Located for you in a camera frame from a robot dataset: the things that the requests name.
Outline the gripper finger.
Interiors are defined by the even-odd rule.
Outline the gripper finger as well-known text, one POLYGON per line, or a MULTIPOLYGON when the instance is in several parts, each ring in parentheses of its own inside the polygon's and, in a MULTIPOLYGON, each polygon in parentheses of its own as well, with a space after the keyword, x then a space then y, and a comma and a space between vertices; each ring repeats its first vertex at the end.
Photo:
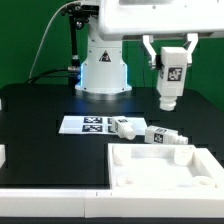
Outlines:
POLYGON ((143 45, 147 51, 147 53, 149 54, 149 65, 151 69, 155 69, 156 68, 156 51, 154 50, 152 43, 154 41, 153 36, 152 35, 144 35, 143 38, 143 45))
POLYGON ((187 64, 189 66, 192 65, 192 54, 194 52, 195 47, 198 43, 198 34, 197 33, 188 33, 186 35, 186 42, 184 44, 184 48, 187 51, 187 64))

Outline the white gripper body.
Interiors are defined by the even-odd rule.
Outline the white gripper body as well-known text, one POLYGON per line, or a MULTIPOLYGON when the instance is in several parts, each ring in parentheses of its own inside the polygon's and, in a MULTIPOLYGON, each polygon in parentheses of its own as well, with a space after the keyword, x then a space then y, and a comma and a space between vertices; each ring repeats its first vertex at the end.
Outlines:
POLYGON ((187 33, 224 37, 224 0, 101 0, 98 24, 108 40, 187 33))

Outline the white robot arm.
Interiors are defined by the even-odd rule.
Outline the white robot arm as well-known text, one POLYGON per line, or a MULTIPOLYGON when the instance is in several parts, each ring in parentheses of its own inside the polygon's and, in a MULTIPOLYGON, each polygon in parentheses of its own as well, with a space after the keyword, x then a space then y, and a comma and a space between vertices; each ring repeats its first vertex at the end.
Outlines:
POLYGON ((90 94, 131 89, 122 60, 122 41, 141 38, 156 65, 152 42, 185 37, 183 47, 164 47, 157 89, 170 102, 183 94, 186 69, 201 37, 224 36, 224 0, 80 0, 90 14, 88 56, 77 87, 90 94))

